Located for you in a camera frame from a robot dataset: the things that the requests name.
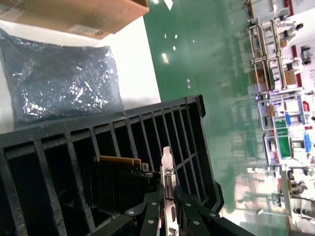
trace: bag of blue pellets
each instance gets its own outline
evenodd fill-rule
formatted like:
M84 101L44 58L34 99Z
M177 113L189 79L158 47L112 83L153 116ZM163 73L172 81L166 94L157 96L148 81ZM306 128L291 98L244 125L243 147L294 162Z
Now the bag of blue pellets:
M123 110L110 47L63 47L0 29L14 126Z

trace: cardboard box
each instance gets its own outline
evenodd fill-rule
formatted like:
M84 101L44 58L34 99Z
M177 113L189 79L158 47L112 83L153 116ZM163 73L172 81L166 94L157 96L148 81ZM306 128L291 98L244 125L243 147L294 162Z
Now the cardboard box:
M120 31L147 12L146 0L0 0L0 20L95 39Z
M285 48L287 46L287 41L286 41L286 39L281 39L280 40L280 47L281 48Z
M294 70L285 71L284 77L285 77L286 85L295 85L296 84Z
M260 84L265 82L264 79L264 71L263 70L257 70L257 75L258 75L258 82ZM256 77L256 73L254 72L254 83L257 84L257 77Z

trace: red sign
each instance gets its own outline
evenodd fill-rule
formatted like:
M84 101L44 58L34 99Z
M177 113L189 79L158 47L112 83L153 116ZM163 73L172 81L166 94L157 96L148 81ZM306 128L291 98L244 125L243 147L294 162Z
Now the red sign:
M283 1L284 1L284 6L289 7L290 9L290 16L293 16L294 12L293 12L292 0L283 0Z
M310 105L306 101L303 101L303 110L305 112L309 112L310 111Z

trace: black plastic tray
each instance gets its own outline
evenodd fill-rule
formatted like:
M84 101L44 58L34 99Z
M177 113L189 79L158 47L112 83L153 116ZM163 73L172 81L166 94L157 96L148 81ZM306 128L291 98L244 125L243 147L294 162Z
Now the black plastic tray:
M84 171L98 155L140 158L159 171L170 146L183 190L223 205L202 124L202 96L0 135L0 235L88 235L111 215L87 204Z

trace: white label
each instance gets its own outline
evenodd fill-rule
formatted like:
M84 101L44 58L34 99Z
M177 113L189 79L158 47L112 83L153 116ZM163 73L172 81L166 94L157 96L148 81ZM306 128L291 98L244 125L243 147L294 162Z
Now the white label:
M15 22L23 13L23 10L0 4L0 19L5 21Z
M93 29L90 27L82 26L82 25L75 25L68 29L69 32L72 33L80 33L80 34L87 34L87 35L92 35L96 34L97 32L100 32L99 29Z

